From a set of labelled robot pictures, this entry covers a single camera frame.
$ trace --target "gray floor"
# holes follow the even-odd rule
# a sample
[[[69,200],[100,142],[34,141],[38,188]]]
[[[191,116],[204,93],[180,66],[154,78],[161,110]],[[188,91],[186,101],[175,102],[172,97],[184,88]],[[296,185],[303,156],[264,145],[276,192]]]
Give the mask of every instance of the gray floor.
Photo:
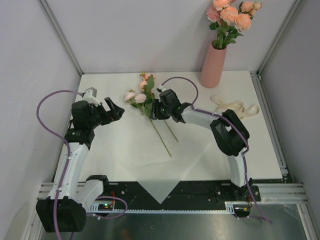
[[[306,240],[296,205],[261,206],[273,225],[223,214],[126,214],[113,220],[87,218],[73,240]],[[253,207],[251,214],[257,214]],[[62,234],[69,239],[70,234]],[[44,232],[42,240],[57,239]]]

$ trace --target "cable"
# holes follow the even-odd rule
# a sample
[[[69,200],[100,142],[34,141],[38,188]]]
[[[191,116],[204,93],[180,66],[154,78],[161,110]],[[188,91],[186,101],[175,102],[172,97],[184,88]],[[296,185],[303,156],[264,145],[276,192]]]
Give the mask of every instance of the cable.
[[[57,190],[56,190],[56,193],[55,193],[55,198],[54,198],[54,202],[53,202],[53,225],[54,225],[54,230],[55,230],[55,234],[58,238],[58,240],[62,240],[61,238],[61,235],[60,235],[60,232],[59,232],[59,226],[58,226],[58,218],[57,218],[57,208],[58,208],[58,199],[59,199],[59,188],[61,188],[62,186],[62,183],[64,181],[64,177],[66,175],[66,172],[67,172],[67,169],[68,169],[68,165],[69,165],[69,161],[70,161],[70,158],[71,158],[71,150],[70,150],[70,145],[68,143],[68,141],[60,134],[52,131],[51,129],[49,129],[45,124],[44,122],[41,120],[40,118],[40,115],[39,115],[39,112],[40,112],[40,107],[41,105],[44,103],[44,101],[46,99],[48,99],[49,97],[55,95],[55,94],[59,94],[59,93],[72,93],[72,94],[76,94],[76,95],[80,95],[80,96],[83,96],[83,93],[81,92],[77,92],[77,91],[71,91],[71,90],[58,90],[58,91],[54,91],[52,93],[50,93],[49,95],[45,96],[38,104],[37,108],[36,108],[36,118],[37,120],[39,121],[39,123],[41,124],[41,126],[47,130],[49,133],[57,136],[58,138],[60,138],[61,140],[63,140],[63,142],[65,143],[66,145],[66,148],[67,148],[67,159],[66,159],[66,162],[65,162],[65,165],[64,165],[64,168],[63,168],[63,171],[62,171],[62,175],[61,175],[61,178],[59,180],[59,183],[58,183],[58,187],[57,187]],[[115,219],[115,218],[118,218],[120,216],[122,216],[123,214],[125,214],[125,212],[127,211],[128,209],[128,205],[127,203],[121,199],[121,198],[118,198],[118,197],[106,197],[106,196],[103,196],[103,197],[98,197],[97,199],[101,199],[101,198],[113,198],[113,199],[117,199],[119,201],[122,201],[125,205],[125,210],[124,212],[122,212],[121,214],[117,215],[117,216],[114,216],[114,217],[107,217],[105,219]]]
[[[209,111],[206,111],[206,110],[203,110],[203,109],[198,109],[198,108],[195,108],[194,104],[195,102],[197,101],[198,99],[198,96],[199,96],[199,90],[198,90],[198,87],[195,85],[194,82],[192,82],[190,79],[186,78],[186,77],[182,77],[182,76],[173,76],[173,77],[170,77],[169,79],[165,80],[161,86],[163,86],[164,84],[166,84],[167,82],[169,82],[170,80],[172,79],[184,79],[188,82],[190,82],[195,90],[196,90],[196,96],[193,100],[193,102],[191,103],[191,108],[192,110],[194,110],[195,112],[199,112],[199,113],[203,113],[203,114],[208,114],[208,115],[211,115],[211,116],[214,116],[214,117],[217,117],[217,118],[221,118],[222,120],[224,120],[225,122],[227,122],[230,127],[232,129],[235,130],[235,132],[239,135],[239,137],[242,139],[243,143],[245,144],[245,147],[246,147],[246,150],[244,152],[242,152],[242,160],[243,160],[243,165],[244,165],[244,179],[245,179],[245,183],[246,183],[246,186],[248,188],[248,191],[251,195],[251,198],[256,206],[256,208],[258,209],[259,213],[262,215],[261,216],[251,216],[250,218],[253,218],[253,219],[263,219],[265,220],[266,222],[268,222],[269,224],[273,224],[272,221],[270,221],[265,215],[264,213],[262,212],[262,210],[260,209],[260,207],[258,206],[258,203],[254,197],[254,194],[252,193],[252,190],[251,190],[251,187],[249,185],[249,181],[248,181],[248,168],[247,168],[247,161],[246,161],[246,157],[245,157],[245,154],[249,151],[249,144],[246,140],[246,138],[241,134],[241,132],[237,129],[237,127],[231,122],[229,121],[227,118],[225,118],[224,116],[220,115],[220,114],[217,114],[217,113],[214,113],[214,112],[209,112]]]

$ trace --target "pink vase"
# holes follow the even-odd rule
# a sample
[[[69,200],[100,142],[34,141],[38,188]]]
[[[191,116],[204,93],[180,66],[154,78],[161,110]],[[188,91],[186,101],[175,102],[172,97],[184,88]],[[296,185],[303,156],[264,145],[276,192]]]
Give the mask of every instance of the pink vase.
[[[225,64],[227,48],[215,49],[210,44],[202,67],[200,83],[206,88],[214,88],[220,83]]]

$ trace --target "beige ribbon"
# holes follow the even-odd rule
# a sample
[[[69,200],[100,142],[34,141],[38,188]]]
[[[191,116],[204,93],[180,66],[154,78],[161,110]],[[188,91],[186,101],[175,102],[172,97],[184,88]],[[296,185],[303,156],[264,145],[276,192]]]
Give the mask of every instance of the beige ribbon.
[[[251,118],[260,112],[260,107],[258,105],[253,105],[246,109],[242,101],[224,103],[222,98],[218,95],[212,95],[210,99],[218,105],[215,112],[224,112],[227,109],[231,109],[236,113],[239,119]]]

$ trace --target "robotic arm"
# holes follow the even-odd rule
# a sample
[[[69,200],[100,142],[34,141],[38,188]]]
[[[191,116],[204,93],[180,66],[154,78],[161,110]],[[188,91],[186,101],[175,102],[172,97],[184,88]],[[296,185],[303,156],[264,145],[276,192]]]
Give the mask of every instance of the robotic arm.
[[[160,100],[155,99],[153,101],[150,118],[153,120],[165,120],[171,117],[177,123],[196,124],[211,130],[219,149],[227,155],[231,182],[238,188],[245,186],[245,167],[241,153],[246,146],[235,130],[228,130],[228,123],[219,117],[195,111],[190,103],[180,103],[173,90],[165,87],[157,90],[161,92],[159,95]],[[234,124],[244,138],[248,140],[250,137],[249,132],[234,111],[228,109],[222,113],[222,116]]]
[[[81,101],[72,104],[72,120],[64,136],[69,143],[71,153],[67,169],[64,168],[67,162],[65,153],[47,199],[40,199],[36,204],[36,211],[48,233],[55,232],[53,212],[57,190],[59,194],[56,212],[59,231],[80,232],[86,223],[86,212],[95,199],[108,188],[107,176],[93,175],[87,179],[84,187],[77,193],[81,169],[95,137],[95,128],[118,121],[125,112],[109,97],[104,99],[110,108],[109,111],[106,111],[96,96],[97,90],[89,88],[83,94]],[[60,180],[62,180],[62,185],[58,188]]]

